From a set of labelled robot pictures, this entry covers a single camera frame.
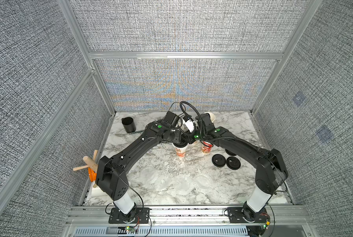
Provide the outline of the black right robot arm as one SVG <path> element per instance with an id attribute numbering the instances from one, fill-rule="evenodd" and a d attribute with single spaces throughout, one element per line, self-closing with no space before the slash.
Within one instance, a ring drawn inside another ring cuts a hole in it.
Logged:
<path id="1" fill-rule="evenodd" d="M 256 186 L 243 205 L 245 213 L 261 213 L 275 191 L 288 178 L 288 171 L 280 151 L 255 146 L 238 138 L 226 128 L 206 129 L 205 134 L 197 131 L 182 134 L 180 140 L 188 143 L 193 143 L 196 140 L 209 142 L 236 154 L 256 169 Z"/>

